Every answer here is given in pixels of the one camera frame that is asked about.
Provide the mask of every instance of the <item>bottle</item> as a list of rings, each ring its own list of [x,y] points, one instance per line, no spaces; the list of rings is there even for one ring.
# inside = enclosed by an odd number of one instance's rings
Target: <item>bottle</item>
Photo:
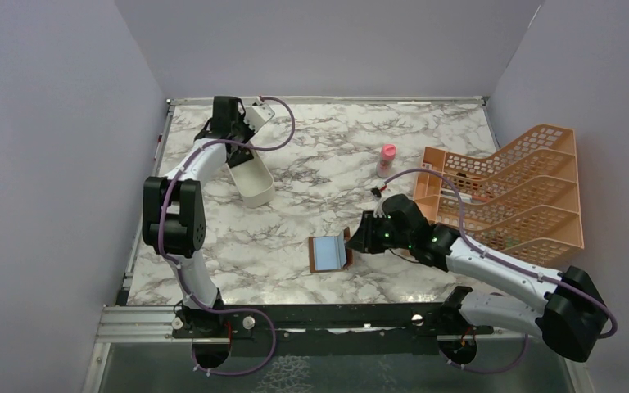
[[[391,162],[396,156],[396,146],[384,145],[380,150],[380,161],[378,162],[378,176],[388,178],[391,174]]]

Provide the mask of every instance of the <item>table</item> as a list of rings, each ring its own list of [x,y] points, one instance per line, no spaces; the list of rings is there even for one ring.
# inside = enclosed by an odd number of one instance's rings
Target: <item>table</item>
[[[289,119],[276,118],[253,139],[273,146],[287,136]],[[274,176],[276,198],[247,209],[227,166],[202,186],[208,227],[206,266],[229,304],[406,303],[443,301],[457,285],[486,284],[412,264],[389,253],[356,255],[345,272],[310,273],[307,238],[355,231],[363,210],[376,206],[369,189],[385,143],[398,148],[394,171],[419,165],[425,146],[470,156],[496,150],[479,101],[302,103],[292,105],[296,134],[290,144],[260,156]],[[189,152],[210,106],[177,106],[160,174]],[[411,196],[415,176],[395,181],[387,195]],[[128,305],[170,305],[181,299],[169,265],[141,244]]]

